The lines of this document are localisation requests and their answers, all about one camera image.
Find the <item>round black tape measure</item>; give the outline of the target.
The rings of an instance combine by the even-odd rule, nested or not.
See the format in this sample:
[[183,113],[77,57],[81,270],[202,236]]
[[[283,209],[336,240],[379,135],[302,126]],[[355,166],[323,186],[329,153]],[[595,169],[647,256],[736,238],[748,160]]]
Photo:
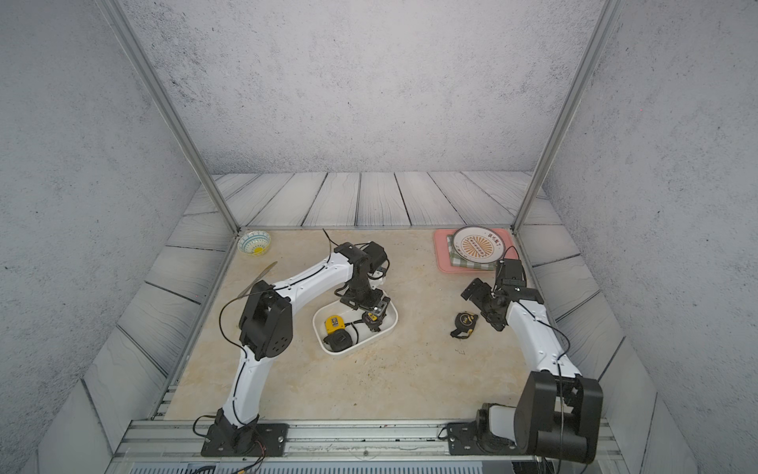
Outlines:
[[455,328],[450,332],[450,336],[457,340],[467,340],[473,334],[479,315],[471,312],[459,312],[454,318]]

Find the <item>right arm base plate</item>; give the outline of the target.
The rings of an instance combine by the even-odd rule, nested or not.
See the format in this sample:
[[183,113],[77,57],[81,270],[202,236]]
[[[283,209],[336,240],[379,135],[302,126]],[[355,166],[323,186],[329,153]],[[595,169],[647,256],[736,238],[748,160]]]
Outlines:
[[450,423],[440,432],[452,456],[520,456],[514,440],[495,436],[476,422]]

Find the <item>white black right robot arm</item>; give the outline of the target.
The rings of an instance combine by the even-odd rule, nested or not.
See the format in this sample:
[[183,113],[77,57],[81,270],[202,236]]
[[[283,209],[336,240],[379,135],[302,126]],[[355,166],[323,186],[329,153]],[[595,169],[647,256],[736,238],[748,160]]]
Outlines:
[[603,391],[570,361],[570,339],[550,324],[545,301],[527,286],[519,260],[495,264],[495,280],[479,278],[462,292],[495,331],[509,328],[529,368],[514,407],[485,404],[475,420],[476,442],[487,454],[521,454],[589,465],[599,440]]

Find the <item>large black tape measure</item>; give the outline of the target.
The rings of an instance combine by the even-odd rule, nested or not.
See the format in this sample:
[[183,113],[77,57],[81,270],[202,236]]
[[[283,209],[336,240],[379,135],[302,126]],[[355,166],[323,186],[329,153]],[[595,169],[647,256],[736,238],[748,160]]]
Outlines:
[[323,343],[328,352],[338,354],[353,346],[353,338],[346,329],[337,329],[337,331],[328,334],[324,338]]

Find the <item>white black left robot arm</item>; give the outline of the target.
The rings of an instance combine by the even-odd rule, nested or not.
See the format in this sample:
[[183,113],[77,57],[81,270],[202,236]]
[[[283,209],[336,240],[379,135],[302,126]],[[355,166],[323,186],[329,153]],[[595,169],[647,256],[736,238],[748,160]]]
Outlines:
[[368,330],[366,335],[355,330],[354,339],[344,329],[331,330],[327,339],[337,333],[339,351],[357,347],[380,333],[387,314],[397,313],[391,298],[380,288],[389,269],[390,260],[379,244],[345,242],[324,261],[292,278],[276,284],[255,280],[238,297],[246,301],[235,344],[241,351],[240,363],[230,395],[217,411],[206,438],[223,442],[220,450],[224,453],[240,450],[247,438],[251,442],[258,440],[263,389],[274,359],[292,342],[293,317],[330,288],[336,290],[337,304],[360,314],[347,321],[347,326],[363,324]]

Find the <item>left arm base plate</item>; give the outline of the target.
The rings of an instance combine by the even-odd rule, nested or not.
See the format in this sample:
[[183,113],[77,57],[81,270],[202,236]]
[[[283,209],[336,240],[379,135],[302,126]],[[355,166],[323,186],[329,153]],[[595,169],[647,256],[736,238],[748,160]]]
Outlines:
[[201,448],[202,457],[282,457],[289,426],[280,423],[257,424],[235,429],[212,424]]

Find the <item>white plastic storage box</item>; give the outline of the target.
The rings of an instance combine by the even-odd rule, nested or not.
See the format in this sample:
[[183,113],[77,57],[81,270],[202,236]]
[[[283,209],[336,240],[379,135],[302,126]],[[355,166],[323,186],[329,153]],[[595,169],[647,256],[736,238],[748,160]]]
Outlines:
[[[381,325],[381,331],[378,333],[373,333],[367,328],[367,326],[361,320],[362,314],[362,310],[352,309],[339,301],[330,303],[319,309],[315,313],[312,323],[321,349],[327,355],[332,357],[342,357],[349,355],[358,351],[359,349],[365,348],[369,344],[373,344],[379,341],[381,338],[388,336],[395,329],[399,320],[397,308],[395,307],[392,300],[390,300],[390,305],[386,312],[384,322]],[[327,336],[325,321],[329,316],[332,315],[339,315],[343,317],[343,320],[345,320],[345,329],[349,331],[351,337],[353,338],[353,346],[350,349],[338,354],[328,352],[323,343],[324,338]]]

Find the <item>black yellow tape measure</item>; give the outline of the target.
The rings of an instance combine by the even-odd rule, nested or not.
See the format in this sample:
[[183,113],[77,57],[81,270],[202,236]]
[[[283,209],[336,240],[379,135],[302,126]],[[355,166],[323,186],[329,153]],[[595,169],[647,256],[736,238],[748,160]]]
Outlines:
[[365,311],[361,316],[361,320],[371,332],[378,333],[381,331],[381,325],[384,322],[385,316],[385,310],[374,308],[372,310]]

